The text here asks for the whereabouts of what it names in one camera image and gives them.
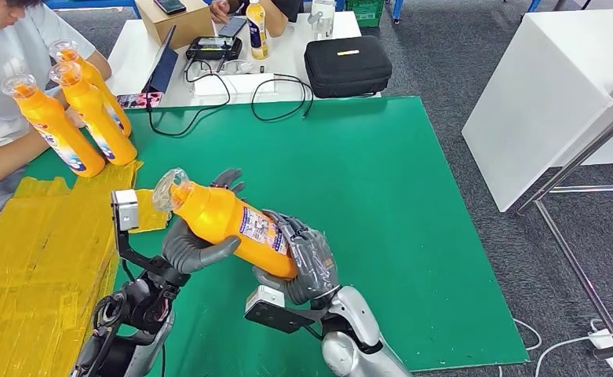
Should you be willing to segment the person's right hand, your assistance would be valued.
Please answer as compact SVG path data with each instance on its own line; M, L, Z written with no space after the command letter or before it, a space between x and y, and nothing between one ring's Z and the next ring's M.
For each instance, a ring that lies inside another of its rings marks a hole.
M226 24L229 21L231 6L227 0L213 0L210 3L210 15L216 24Z

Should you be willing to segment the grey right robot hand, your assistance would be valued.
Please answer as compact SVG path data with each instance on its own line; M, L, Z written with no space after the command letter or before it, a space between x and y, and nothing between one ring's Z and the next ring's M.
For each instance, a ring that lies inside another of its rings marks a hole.
M298 218L273 210L263 213L274 221L286 240L297 275L286 280L254 266L259 284L287 295L293 304L302 305L321 298L340 287L338 269L326 237Z

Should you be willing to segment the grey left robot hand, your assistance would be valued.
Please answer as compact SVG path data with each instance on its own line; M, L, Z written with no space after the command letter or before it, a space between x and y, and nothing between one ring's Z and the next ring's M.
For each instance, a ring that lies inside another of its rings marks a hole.
M157 185L172 181L175 174L172 170L165 173ZM211 186L228 189L236 195L244 189L245 183L240 182L234 187L232 183L241 176L241 169L229 168L220 173ZM233 255L240 245L238 236L228 236L220 243L204 240L193 233L183 218L177 216L163 239L162 256L179 273L190 274Z

